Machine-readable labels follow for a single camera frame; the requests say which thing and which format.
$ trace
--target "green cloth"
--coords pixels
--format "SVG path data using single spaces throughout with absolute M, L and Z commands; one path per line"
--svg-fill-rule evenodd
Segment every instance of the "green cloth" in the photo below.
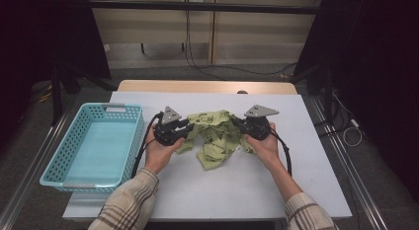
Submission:
M 245 152 L 254 154 L 253 147 L 246 142 L 239 129 L 231 122 L 233 117 L 235 116 L 225 110 L 188 115 L 188 120 L 194 124 L 194 129 L 176 152 L 181 154 L 192 150 L 195 138 L 199 134 L 205 143 L 197 156 L 205 170 L 221 165 L 238 145 L 241 145 Z

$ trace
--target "light blue plastic basket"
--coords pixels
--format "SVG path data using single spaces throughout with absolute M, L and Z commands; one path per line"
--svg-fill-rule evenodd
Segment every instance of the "light blue plastic basket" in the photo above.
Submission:
M 130 178 L 142 138 L 139 105 L 84 104 L 40 183 L 62 192 L 112 192 Z

